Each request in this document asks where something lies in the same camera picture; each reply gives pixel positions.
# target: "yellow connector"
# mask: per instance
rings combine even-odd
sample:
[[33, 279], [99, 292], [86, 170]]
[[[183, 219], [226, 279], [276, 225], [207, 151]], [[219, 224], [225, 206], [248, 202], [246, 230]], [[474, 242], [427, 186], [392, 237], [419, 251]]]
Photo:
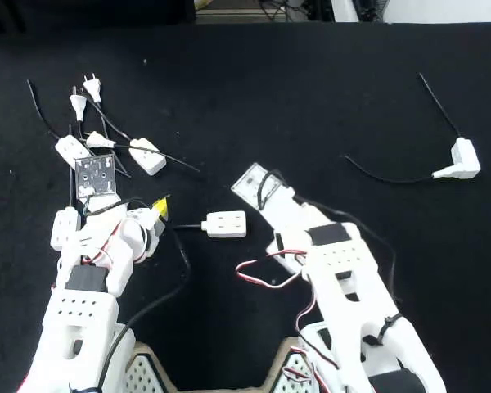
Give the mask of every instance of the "yellow connector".
[[155, 203], [153, 203], [153, 209], [158, 210], [160, 215], [164, 217], [165, 219], [168, 219], [168, 211], [167, 211], [167, 197], [163, 197], [162, 199], [159, 199]]

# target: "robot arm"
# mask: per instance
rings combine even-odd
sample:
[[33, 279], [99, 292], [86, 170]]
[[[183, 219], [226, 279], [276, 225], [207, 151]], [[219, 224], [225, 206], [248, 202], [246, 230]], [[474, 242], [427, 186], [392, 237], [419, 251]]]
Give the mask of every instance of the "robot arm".
[[[100, 200], [90, 206], [92, 211], [119, 198]], [[155, 251], [164, 231], [160, 215], [167, 217], [165, 201], [150, 209], [127, 210], [121, 205], [89, 216], [64, 245], [42, 335], [20, 393], [96, 391], [88, 389], [98, 386], [108, 351], [124, 328], [116, 322], [116, 297], [124, 291], [133, 263]], [[122, 391], [134, 344], [129, 329], [110, 359], [103, 393]]]
[[[280, 250], [304, 253], [274, 257], [311, 284], [323, 323], [302, 329], [301, 344], [327, 389], [373, 393], [376, 378], [405, 370], [417, 391], [445, 393], [439, 372], [411, 323], [399, 313], [357, 226], [332, 222], [316, 206], [300, 204], [295, 191], [274, 174], [253, 164], [232, 190], [273, 227], [269, 255]], [[318, 334], [324, 329], [331, 346]]]

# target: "black cable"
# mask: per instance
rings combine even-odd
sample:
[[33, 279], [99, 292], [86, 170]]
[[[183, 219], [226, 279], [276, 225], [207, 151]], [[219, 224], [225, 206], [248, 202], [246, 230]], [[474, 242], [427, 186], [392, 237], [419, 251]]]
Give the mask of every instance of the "black cable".
[[[101, 107], [101, 102], [98, 102], [98, 107], [100, 109], [102, 109]], [[106, 119], [104, 119], [102, 116], [100, 116], [100, 120], [101, 120], [101, 126], [102, 126], [102, 129], [104, 131], [104, 137], [106, 137], [107, 139], [109, 139], [109, 132], [107, 131], [107, 123], [106, 123]], [[120, 158], [118, 157], [118, 155], [116, 154], [116, 151], [115, 149], [110, 149], [111, 151], [111, 154], [115, 157], [115, 162], [116, 164], [120, 167], [120, 169], [125, 172], [126, 174], [129, 174], [128, 170], [125, 169], [125, 166], [124, 164], [122, 164], [122, 161], [120, 160]]]
[[326, 206], [323, 203], [312, 201], [310, 199], [304, 198], [304, 197], [299, 196], [299, 195], [295, 195], [295, 201], [298, 201], [300, 203], [305, 202], [305, 203], [308, 203], [310, 205], [317, 207], [318, 209], [328, 211], [329, 213], [331, 213], [333, 215], [338, 215], [340, 217], [344, 217], [347, 220], [351, 221], [352, 223], [356, 224], [364, 232], [366, 232], [368, 235], [375, 238], [382, 245], [384, 245], [385, 248], [387, 248], [389, 250], [390, 255], [391, 255], [391, 266], [390, 266], [390, 271], [389, 271], [388, 280], [387, 280], [387, 290], [389, 291], [391, 298], [394, 299], [394, 271], [395, 271], [395, 267], [396, 267], [396, 251], [383, 237], [377, 235], [375, 233], [375, 231], [370, 229], [360, 219], [358, 219], [357, 217], [355, 217], [354, 215], [352, 215], [346, 211], [332, 209], [331, 207]]
[[79, 138], [80, 139], [83, 139], [83, 133], [82, 133], [82, 124], [83, 124], [83, 121], [76, 120], [76, 124], [77, 124], [77, 130], [79, 131]]
[[260, 180], [259, 188], [256, 191], [256, 203], [258, 204], [260, 211], [262, 211], [264, 209], [265, 202], [268, 199], [267, 197], [262, 199], [262, 190], [264, 189], [264, 185], [265, 185], [265, 182], [267, 181], [267, 179], [273, 175], [277, 176], [282, 181], [283, 184], [286, 184], [286, 180], [284, 179], [284, 177], [282, 176], [282, 173], [278, 169], [272, 169], [272, 170], [268, 170], [266, 172], [266, 174], [264, 175], [262, 180]]
[[202, 229], [202, 224], [173, 225], [173, 229]]
[[38, 95], [36, 93], [36, 88], [34, 87], [33, 83], [29, 80], [25, 80], [27, 82], [27, 85], [29, 86], [29, 91], [31, 92], [31, 98], [33, 99], [33, 104], [34, 104], [34, 109], [36, 109], [36, 112], [38, 113], [38, 117], [40, 120], [45, 124], [47, 128], [47, 133], [54, 137], [56, 140], [60, 139], [60, 135], [58, 135], [58, 132], [55, 131], [55, 129], [49, 124], [49, 122], [46, 120], [45, 116], [43, 115], [42, 111], [40, 110], [40, 105], [38, 104]]
[[458, 129], [457, 125], [451, 120], [451, 118], [449, 117], [448, 115], [448, 112], [446, 112], [446, 110], [444, 109], [444, 107], [442, 106], [442, 104], [440, 103], [439, 99], [435, 96], [435, 92], [433, 91], [433, 89], [431, 88], [431, 86], [427, 83], [427, 80], [426, 78], [424, 77], [424, 75], [419, 72], [418, 73], [418, 76], [420, 76], [420, 79], [422, 80], [422, 82], [424, 83], [424, 86], [426, 86], [426, 89], [427, 91], [429, 92], [429, 94], [431, 95], [431, 98], [433, 98], [433, 101], [436, 103], [437, 107], [440, 109], [440, 111], [442, 112], [442, 115], [444, 115], [444, 118], [446, 119], [446, 121], [449, 123], [449, 125], [453, 128], [455, 134], [458, 136], [458, 137], [461, 137], [462, 134], [460, 133], [460, 130]]
[[143, 150], [143, 151], [150, 151], [151, 153], [156, 153], [160, 154], [166, 158], [169, 158], [170, 160], [179, 163], [180, 165], [184, 165], [185, 167], [194, 170], [197, 173], [200, 173], [200, 170], [196, 168], [193, 165], [188, 164], [187, 162], [184, 162], [182, 160], [179, 160], [178, 158], [174, 158], [173, 156], [170, 156], [169, 154], [165, 154], [162, 151], [158, 151], [155, 149], [148, 149], [147, 147], [139, 147], [139, 146], [129, 146], [129, 145], [119, 145], [118, 143], [115, 144], [115, 147], [123, 147], [125, 149], [135, 149], [135, 150]]
[[391, 184], [414, 184], [414, 183], [421, 183], [421, 182], [426, 182], [429, 180], [433, 179], [433, 175], [430, 174], [429, 176], [424, 176], [422, 178], [382, 178], [381, 176], [378, 176], [376, 174], [372, 174], [369, 172], [367, 169], [362, 167], [357, 161], [353, 160], [351, 157], [344, 155], [344, 158], [351, 164], [353, 165], [356, 169], [358, 169], [360, 172], [365, 174], [366, 176], [370, 178], [374, 178], [375, 180], [378, 180], [379, 182], [383, 183], [391, 183]]
[[[69, 124], [69, 135], [73, 135], [73, 126]], [[74, 207], [75, 205], [74, 198], [74, 171], [73, 168], [69, 167], [69, 206]]]
[[116, 125], [106, 116], [106, 114], [102, 111], [102, 109], [93, 101], [90, 96], [84, 95], [85, 99], [88, 100], [88, 102], [91, 104], [93, 108], [98, 112], [98, 114], [104, 119], [107, 124], [122, 138], [127, 139], [128, 141], [131, 141], [131, 137], [129, 137], [124, 131], [116, 127]]
[[160, 220], [165, 226], [165, 229], [168, 231], [168, 233], [173, 236], [174, 241], [177, 244], [178, 251], [180, 252], [180, 255], [182, 256], [183, 262], [186, 265], [186, 272], [183, 277], [183, 280], [178, 284], [178, 286], [167, 293], [166, 295], [153, 300], [150, 304], [148, 304], [146, 307], [138, 311], [124, 326], [124, 328], [120, 331], [119, 335], [116, 337], [115, 341], [113, 341], [113, 344], [111, 345], [111, 348], [109, 349], [109, 352], [107, 353], [106, 360], [104, 361], [104, 366], [101, 370], [100, 373], [100, 379], [98, 380], [98, 386], [99, 388], [102, 388], [104, 385], [104, 381], [106, 380], [106, 375], [107, 375], [107, 370], [109, 369], [109, 363], [111, 361], [111, 358], [113, 357], [113, 354], [115, 353], [116, 347], [118, 344], [122, 341], [122, 338], [124, 337], [124, 334], [136, 323], [140, 318], [142, 318], [144, 315], [146, 315], [148, 312], [153, 310], [155, 307], [162, 305], [165, 303], [167, 300], [175, 297], [189, 282], [191, 278], [191, 264], [189, 263], [189, 258], [187, 257], [186, 250], [180, 241], [180, 238], [178, 237], [177, 233], [171, 229], [171, 226], [167, 221], [165, 221], [161, 216]]
[[123, 199], [121, 201], [118, 201], [118, 202], [113, 203], [112, 205], [108, 205], [106, 207], [102, 207], [101, 209], [98, 209], [98, 210], [95, 210], [95, 211], [85, 211], [85, 209], [84, 209], [83, 215], [85, 217], [89, 217], [89, 216], [92, 216], [92, 215], [101, 215], [102, 213], [106, 213], [108, 210], [114, 209], [115, 207], [118, 207], [118, 206], [121, 206], [121, 205], [125, 205], [126, 203], [138, 203], [141, 206], [149, 207], [149, 205], [145, 201], [143, 201], [141, 197], [139, 197], [139, 196], [133, 196], [132, 198]]

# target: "white power outlet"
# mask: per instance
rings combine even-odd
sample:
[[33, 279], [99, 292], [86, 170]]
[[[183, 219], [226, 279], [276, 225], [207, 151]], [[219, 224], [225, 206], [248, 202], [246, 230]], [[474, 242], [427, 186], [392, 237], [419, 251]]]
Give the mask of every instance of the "white power outlet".
[[217, 211], [202, 221], [202, 230], [209, 237], [245, 237], [247, 222], [245, 211]]
[[[130, 143], [131, 146], [144, 147], [146, 149], [159, 151], [155, 145], [149, 142], [145, 138], [133, 139]], [[158, 153], [152, 153], [150, 151], [129, 149], [129, 154], [133, 159], [149, 174], [150, 176], [156, 174], [159, 170], [165, 167], [165, 157]]]
[[52, 225], [51, 247], [55, 251], [61, 251], [70, 236], [80, 229], [80, 215], [74, 207], [66, 207], [58, 210]]
[[74, 170], [74, 167], [76, 166], [76, 160], [91, 156], [88, 149], [72, 135], [66, 135], [63, 138], [58, 139], [55, 148], [72, 170]]

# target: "black table surface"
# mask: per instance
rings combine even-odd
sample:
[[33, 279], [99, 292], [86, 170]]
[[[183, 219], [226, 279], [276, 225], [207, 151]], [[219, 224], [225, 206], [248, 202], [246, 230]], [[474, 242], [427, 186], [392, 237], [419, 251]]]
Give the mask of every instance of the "black table surface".
[[[475, 179], [400, 187], [366, 178], [340, 158], [349, 153], [396, 178], [450, 165], [455, 135], [418, 71], [475, 144], [482, 164]], [[46, 117], [64, 134], [73, 121], [70, 87], [92, 72], [121, 128], [209, 178], [173, 162], [151, 178], [122, 151], [133, 174], [118, 179], [122, 197], [154, 201], [170, 192], [177, 224], [200, 222], [209, 211], [248, 213], [244, 239], [181, 233], [193, 280], [134, 328], [180, 389], [260, 385], [309, 301], [302, 282], [269, 291], [234, 275], [272, 237], [228, 190], [258, 161], [278, 168], [300, 195], [347, 210], [388, 239], [398, 253], [399, 308], [448, 391], [491, 391], [491, 25], [318, 24], [0, 37], [0, 391], [18, 386], [36, 350], [56, 277], [52, 221], [68, 193], [67, 165], [25, 80], [34, 81]], [[85, 129], [99, 128], [88, 111]], [[180, 280], [171, 240], [163, 237], [135, 268], [119, 321]], [[386, 274], [389, 254], [368, 242]], [[273, 261], [254, 273], [285, 277]]]

